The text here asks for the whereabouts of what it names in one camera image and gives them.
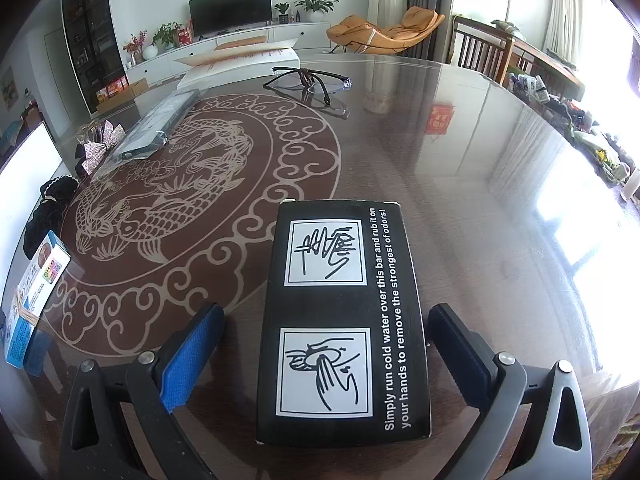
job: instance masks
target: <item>white square illustration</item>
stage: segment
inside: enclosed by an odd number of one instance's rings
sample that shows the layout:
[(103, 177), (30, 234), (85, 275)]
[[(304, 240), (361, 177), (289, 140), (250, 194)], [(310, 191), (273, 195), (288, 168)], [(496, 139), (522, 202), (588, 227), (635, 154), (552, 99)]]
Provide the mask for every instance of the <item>white square illustration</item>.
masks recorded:
[(276, 415), (373, 416), (368, 328), (281, 328)]
[(291, 221), (284, 285), (367, 285), (360, 220)]

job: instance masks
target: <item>glass tabletop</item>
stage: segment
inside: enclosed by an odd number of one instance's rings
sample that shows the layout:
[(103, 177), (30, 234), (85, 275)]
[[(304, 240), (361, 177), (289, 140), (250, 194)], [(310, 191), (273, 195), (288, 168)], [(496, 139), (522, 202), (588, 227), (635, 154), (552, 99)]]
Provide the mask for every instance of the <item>glass tabletop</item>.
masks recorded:
[[(317, 450), (254, 438), (278, 203), (391, 200), (401, 205), (424, 319), (449, 303), (496, 351), (547, 368), (568, 359), (597, 462), (638, 396), (638, 216), (549, 124), (479, 73), (349, 54), (302, 66), (348, 76), (352, 88), (331, 94), (331, 105), (262, 88), (266, 78), (209, 89), (161, 151), (81, 186), (61, 235), (72, 265), (44, 315), (44, 373), (0, 365), (3, 380), (21, 376), (30, 404), (28, 414), (2, 406), (12, 431), (43, 443), (55, 471), (55, 435), (79, 364), (88, 356), (102, 366), (128, 362), (215, 301), (225, 307), (225, 335), (174, 413), (219, 478), (433, 478), (478, 414), (435, 351), (427, 440)], [(128, 108), (110, 120), (127, 130), (136, 116)], [(222, 167), (221, 154), (233, 163)], [(167, 201), (187, 189), (187, 203), (168, 216)], [(526, 415), (523, 406), (495, 474)]]

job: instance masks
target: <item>white plant pot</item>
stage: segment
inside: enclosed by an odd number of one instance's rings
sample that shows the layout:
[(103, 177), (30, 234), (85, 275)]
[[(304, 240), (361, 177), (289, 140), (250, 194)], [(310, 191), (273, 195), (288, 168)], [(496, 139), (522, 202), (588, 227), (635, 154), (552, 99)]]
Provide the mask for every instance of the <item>white plant pot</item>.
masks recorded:
[(325, 17), (324, 10), (308, 10), (306, 12), (306, 20), (308, 22), (324, 22)]
[(145, 47), (145, 49), (142, 51), (142, 57), (145, 58), (146, 60), (152, 59), (157, 55), (158, 55), (158, 47), (156, 47), (155, 45), (149, 45), (148, 47)]

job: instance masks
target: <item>black scrunchie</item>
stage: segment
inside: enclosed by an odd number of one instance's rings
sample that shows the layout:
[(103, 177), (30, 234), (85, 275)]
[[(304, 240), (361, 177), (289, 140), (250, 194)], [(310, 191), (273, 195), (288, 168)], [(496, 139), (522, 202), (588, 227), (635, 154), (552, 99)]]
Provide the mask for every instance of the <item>black scrunchie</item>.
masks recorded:
[(78, 181), (69, 175), (49, 180), (40, 187), (42, 201), (24, 228), (22, 249), (28, 259), (33, 258), (49, 231), (60, 236), (66, 208), (71, 203), (77, 188)]

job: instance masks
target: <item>circular table decoration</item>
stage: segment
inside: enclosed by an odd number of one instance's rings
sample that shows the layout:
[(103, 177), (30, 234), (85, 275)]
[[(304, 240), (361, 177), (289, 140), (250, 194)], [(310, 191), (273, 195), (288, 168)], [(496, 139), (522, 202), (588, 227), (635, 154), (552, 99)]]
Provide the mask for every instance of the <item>circular table decoration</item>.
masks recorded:
[(202, 99), (161, 150), (80, 189), (61, 232), (72, 263), (45, 316), (84, 352), (157, 348), (203, 303), (255, 291), (281, 200), (331, 198), (339, 173), (315, 111), (263, 94)]

